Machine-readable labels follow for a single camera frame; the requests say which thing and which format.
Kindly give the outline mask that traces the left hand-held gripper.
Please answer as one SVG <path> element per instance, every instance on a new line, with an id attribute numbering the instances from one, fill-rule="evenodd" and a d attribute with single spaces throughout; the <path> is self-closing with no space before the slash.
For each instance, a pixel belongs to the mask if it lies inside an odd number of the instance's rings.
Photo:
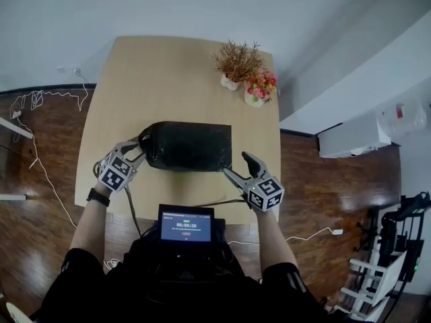
<path id="1" fill-rule="evenodd" d="M 117 143 L 114 149 L 98 162 L 97 179 L 113 192 L 119 192 L 134 177 L 137 169 L 146 160 L 146 154 L 140 153 L 132 160 L 123 154 L 139 147 L 139 138 L 134 137 L 127 141 Z"/>

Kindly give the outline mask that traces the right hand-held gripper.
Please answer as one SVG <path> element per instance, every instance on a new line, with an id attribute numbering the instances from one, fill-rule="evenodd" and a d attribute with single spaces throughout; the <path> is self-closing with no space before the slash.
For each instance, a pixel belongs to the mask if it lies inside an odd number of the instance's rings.
<path id="1" fill-rule="evenodd" d="M 243 191 L 243 197 L 250 208 L 267 212 L 278 207 L 284 197 L 284 187 L 275 176 L 268 174 L 266 164 L 256 155 L 246 151 L 241 155 L 247 163 L 251 178 L 243 178 L 228 168 L 223 169 L 224 175 L 236 188 Z"/>

